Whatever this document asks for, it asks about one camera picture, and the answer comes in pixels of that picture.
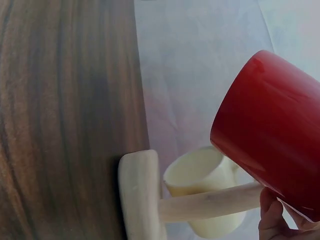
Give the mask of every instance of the wooden table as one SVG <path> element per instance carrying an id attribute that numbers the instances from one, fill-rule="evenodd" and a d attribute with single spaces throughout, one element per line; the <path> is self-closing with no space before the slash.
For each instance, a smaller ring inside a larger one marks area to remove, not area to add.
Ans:
<path id="1" fill-rule="evenodd" d="M 148 148 L 133 0 L 0 1 L 0 239 L 124 240 Z"/>

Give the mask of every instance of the cup rim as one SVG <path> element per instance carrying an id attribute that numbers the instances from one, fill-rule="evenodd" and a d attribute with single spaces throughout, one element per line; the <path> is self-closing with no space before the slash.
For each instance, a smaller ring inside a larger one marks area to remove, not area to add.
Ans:
<path id="1" fill-rule="evenodd" d="M 210 171 L 208 174 L 204 175 L 201 179 L 195 180 L 195 181 L 191 181 L 188 184 L 172 184 L 169 183 L 168 181 L 166 181 L 166 175 L 169 174 L 169 171 L 175 167 L 177 164 L 179 164 L 179 162 L 187 155 L 192 154 L 194 152 L 200 151 L 200 150 L 206 150 L 206 149 L 212 149 L 216 152 L 218 152 L 221 155 L 221 160 L 219 161 L 218 165 L 216 165 L 216 167 Z M 193 186 L 197 183 L 200 183 L 203 179 L 206 179 L 208 176 L 210 176 L 218 167 L 220 167 L 220 165 L 222 164 L 223 160 L 224 160 L 225 155 L 223 153 L 221 153 L 216 147 L 214 147 L 213 145 L 209 145 L 209 146 L 203 146 L 203 147 L 199 147 L 196 148 L 194 150 L 188 151 L 185 154 L 179 156 L 176 160 L 174 160 L 168 167 L 167 169 L 164 171 L 163 174 L 163 182 L 165 183 L 165 185 L 171 186 L 171 187 L 179 187 L 179 188 L 184 188 L 184 187 L 189 187 L 189 186 Z"/>
<path id="2" fill-rule="evenodd" d="M 221 112 L 221 107 L 222 105 L 224 104 L 224 102 L 226 101 L 228 95 L 230 94 L 230 92 L 232 91 L 232 88 L 236 85 L 236 82 L 238 82 L 237 80 L 240 78 L 240 76 L 243 74 L 243 71 L 245 70 L 245 68 L 251 63 L 251 61 L 258 55 L 260 55 L 261 53 L 271 53 L 270 51 L 268 50 L 265 50 L 265 49 L 262 49 L 262 50 L 259 50 L 257 51 L 255 54 L 253 54 L 246 62 L 245 64 L 243 65 L 243 67 L 241 68 L 241 70 L 239 71 L 239 73 L 236 75 L 236 77 L 234 78 L 232 84 L 230 85 L 228 91 L 226 92 L 219 108 L 218 108 L 218 111 L 216 112 L 216 115 L 213 119 L 213 123 L 212 123 L 212 127 L 211 127 L 211 134 L 210 136 L 212 136 L 212 132 L 214 130 L 214 125 L 215 125 L 215 122 L 216 122 L 216 119 L 217 119 L 217 116 L 219 115 L 219 113 Z"/>

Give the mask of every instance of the cream mug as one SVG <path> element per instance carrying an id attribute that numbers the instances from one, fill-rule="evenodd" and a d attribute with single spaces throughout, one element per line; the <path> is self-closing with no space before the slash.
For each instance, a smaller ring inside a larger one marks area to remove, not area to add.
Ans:
<path id="1" fill-rule="evenodd" d="M 163 175 L 172 197 L 219 191 L 237 186 L 238 166 L 213 146 L 198 148 L 176 159 Z M 189 221 L 201 238 L 220 238 L 242 223 L 246 212 Z"/>

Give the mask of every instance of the ceramic cup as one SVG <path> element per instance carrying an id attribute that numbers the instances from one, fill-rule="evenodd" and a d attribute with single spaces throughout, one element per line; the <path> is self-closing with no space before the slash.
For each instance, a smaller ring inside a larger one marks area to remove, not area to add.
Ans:
<path id="1" fill-rule="evenodd" d="M 320 221 L 320 83 L 262 50 L 240 71 L 211 142 L 283 202 Z"/>
<path id="2" fill-rule="evenodd" d="M 165 171 L 163 180 L 173 197 L 237 186 L 238 168 L 215 147 L 202 147 L 175 160 Z M 188 222 L 200 237 L 214 239 L 235 230 L 243 221 L 245 212 Z"/>

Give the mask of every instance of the white cloth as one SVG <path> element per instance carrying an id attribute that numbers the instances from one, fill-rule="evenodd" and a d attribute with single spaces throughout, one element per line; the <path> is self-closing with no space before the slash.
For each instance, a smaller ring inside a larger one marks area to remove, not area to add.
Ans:
<path id="1" fill-rule="evenodd" d="M 162 173 L 178 156 L 210 144 L 228 88 L 258 50 L 320 79 L 319 7 L 318 0 L 135 1 L 150 146 Z M 260 210 L 251 210 L 221 239 L 257 240 L 259 220 Z M 200 239 L 186 223 L 168 224 L 167 231 L 169 240 Z"/>

